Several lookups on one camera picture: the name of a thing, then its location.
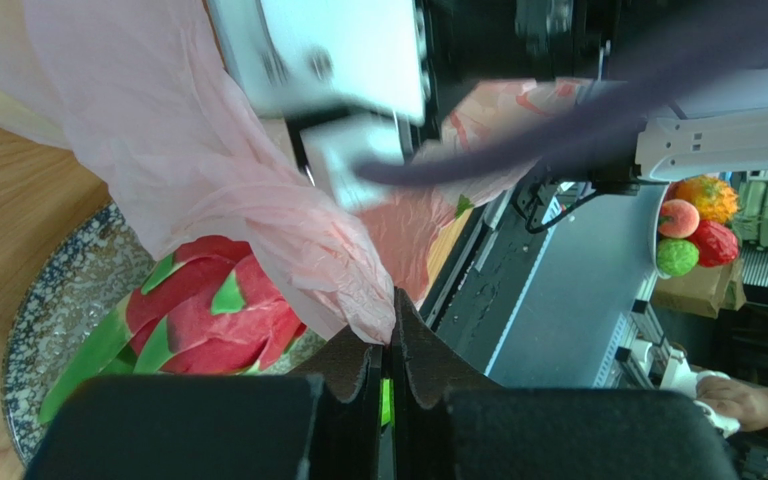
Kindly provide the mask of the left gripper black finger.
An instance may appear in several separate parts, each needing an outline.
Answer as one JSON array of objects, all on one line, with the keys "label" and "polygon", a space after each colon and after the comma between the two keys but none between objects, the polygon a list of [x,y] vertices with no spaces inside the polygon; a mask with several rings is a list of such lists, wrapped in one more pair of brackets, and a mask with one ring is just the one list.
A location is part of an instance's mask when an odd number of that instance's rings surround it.
[{"label": "left gripper black finger", "polygon": [[55,416],[29,479],[373,479],[383,349],[344,329],[283,376],[102,376]]}]

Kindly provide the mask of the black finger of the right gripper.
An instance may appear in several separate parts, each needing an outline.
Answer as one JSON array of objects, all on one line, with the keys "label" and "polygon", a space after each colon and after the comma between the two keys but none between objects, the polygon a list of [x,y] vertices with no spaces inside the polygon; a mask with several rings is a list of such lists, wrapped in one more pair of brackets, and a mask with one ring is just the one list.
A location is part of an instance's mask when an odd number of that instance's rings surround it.
[{"label": "black finger of the right gripper", "polygon": [[505,388],[447,346],[402,289],[389,349],[398,479],[733,479],[691,400],[641,389]]}]

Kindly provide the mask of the red fake dragon fruit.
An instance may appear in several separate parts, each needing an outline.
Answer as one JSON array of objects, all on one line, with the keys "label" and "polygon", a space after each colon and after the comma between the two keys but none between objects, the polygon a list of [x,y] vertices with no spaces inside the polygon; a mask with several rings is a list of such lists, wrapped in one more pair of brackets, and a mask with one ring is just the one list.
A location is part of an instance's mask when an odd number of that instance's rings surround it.
[{"label": "red fake dragon fruit", "polygon": [[101,374],[261,373],[305,331],[248,243],[201,237],[160,260],[97,324],[38,420],[50,422],[81,383]]}]

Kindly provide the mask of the pink plastic bag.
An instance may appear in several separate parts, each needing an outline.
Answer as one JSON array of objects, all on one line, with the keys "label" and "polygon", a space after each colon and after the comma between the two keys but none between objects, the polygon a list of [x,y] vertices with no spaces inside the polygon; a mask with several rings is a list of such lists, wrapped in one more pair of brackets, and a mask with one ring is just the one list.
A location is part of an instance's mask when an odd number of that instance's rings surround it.
[{"label": "pink plastic bag", "polygon": [[73,151],[155,257],[249,242],[301,320],[386,344],[394,290],[421,300],[459,196],[482,205],[534,163],[351,214],[288,158],[224,68],[199,1],[0,1],[0,127]]}]

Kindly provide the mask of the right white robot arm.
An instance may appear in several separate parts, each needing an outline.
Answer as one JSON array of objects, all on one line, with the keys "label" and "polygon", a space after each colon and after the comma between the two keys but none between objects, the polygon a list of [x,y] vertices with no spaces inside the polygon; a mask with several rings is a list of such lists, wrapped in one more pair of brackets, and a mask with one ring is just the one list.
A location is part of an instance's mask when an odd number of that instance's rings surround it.
[{"label": "right white robot arm", "polygon": [[[625,81],[549,123],[450,160],[380,172],[426,186],[537,159],[593,172],[637,141],[642,179],[675,182],[768,162],[768,109],[688,120],[655,111],[768,57],[768,1],[716,1],[618,62]],[[670,363],[658,389],[506,389],[400,314],[390,353],[400,479],[732,479],[738,422],[696,397],[697,374]]]}]

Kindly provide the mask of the person's hand in background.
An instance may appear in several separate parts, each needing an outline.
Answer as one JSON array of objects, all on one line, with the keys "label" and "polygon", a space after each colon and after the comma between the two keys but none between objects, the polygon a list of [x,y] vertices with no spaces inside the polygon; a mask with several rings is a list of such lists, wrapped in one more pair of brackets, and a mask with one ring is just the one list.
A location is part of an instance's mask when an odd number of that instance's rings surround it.
[{"label": "person's hand in background", "polygon": [[716,413],[737,420],[740,429],[753,432],[768,428],[768,389],[735,380],[708,376],[698,382],[697,399]]}]

